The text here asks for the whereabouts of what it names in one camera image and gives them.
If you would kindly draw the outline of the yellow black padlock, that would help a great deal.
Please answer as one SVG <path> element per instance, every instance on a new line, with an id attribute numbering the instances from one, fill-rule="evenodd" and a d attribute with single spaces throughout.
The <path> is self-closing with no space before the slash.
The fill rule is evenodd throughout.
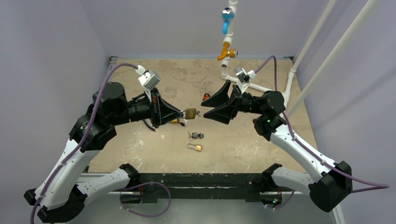
<path id="1" fill-rule="evenodd" d="M 185 126 L 186 123 L 184 121 L 184 119 L 174 119 L 171 121 L 172 124 L 180 124 L 181 126 Z"/>

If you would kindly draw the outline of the orange black padlock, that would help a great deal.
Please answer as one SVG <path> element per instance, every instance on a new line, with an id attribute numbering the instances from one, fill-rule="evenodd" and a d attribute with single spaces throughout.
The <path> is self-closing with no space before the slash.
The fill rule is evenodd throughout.
<path id="1" fill-rule="evenodd" d="M 211 95 L 209 93 L 205 93 L 203 95 L 203 101 L 207 100 Z"/>

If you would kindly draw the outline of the black key bunch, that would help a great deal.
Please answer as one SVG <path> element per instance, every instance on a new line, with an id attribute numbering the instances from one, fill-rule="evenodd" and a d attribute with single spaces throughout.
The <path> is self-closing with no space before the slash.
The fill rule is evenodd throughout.
<path id="1" fill-rule="evenodd" d="M 204 134 L 202 133 L 188 133 L 189 134 L 189 140 L 192 141 L 193 139 L 201 139 L 204 137 Z"/>

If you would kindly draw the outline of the brass padlock long shackle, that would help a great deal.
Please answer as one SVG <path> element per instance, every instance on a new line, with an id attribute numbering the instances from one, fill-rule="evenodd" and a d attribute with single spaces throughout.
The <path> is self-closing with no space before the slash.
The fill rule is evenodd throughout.
<path id="1" fill-rule="evenodd" d="M 189 148 L 189 149 L 196 150 L 196 151 L 201 151 L 202 150 L 202 145 L 200 145 L 200 144 L 187 143 L 186 147 Z"/>

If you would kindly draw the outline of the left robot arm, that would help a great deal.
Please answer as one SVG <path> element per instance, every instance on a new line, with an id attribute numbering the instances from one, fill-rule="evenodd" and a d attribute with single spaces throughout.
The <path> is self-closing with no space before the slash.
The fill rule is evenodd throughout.
<path id="1" fill-rule="evenodd" d="M 91 160 L 116 136 L 116 126 L 148 119 L 157 128 L 183 117 L 181 110 L 162 99 L 157 88 L 151 90 L 151 96 L 141 94 L 127 100 L 123 85 L 109 82 L 92 98 L 93 103 L 76 121 L 47 179 L 24 194 L 33 206 L 31 217 L 38 217 L 45 224 L 69 222 L 97 198 L 140 186 L 140 173 L 128 163 L 96 180 L 78 183 Z"/>

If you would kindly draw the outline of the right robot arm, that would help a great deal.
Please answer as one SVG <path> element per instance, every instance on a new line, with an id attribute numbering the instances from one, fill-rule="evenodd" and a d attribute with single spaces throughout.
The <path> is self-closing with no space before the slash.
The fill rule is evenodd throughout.
<path id="1" fill-rule="evenodd" d="M 332 211 L 353 191 L 348 178 L 350 165 L 335 162 L 301 139 L 281 116 L 285 111 L 284 97 L 279 91 L 266 91 L 261 96 L 242 92 L 235 84 L 226 81 L 214 95 L 202 101 L 210 107 L 203 117 L 229 124 L 239 112 L 258 114 L 253 119 L 259 136 L 275 144 L 297 161 L 305 172 L 297 172 L 281 164 L 273 164 L 262 173 L 262 190 L 286 187 L 306 194 L 322 211 Z"/>

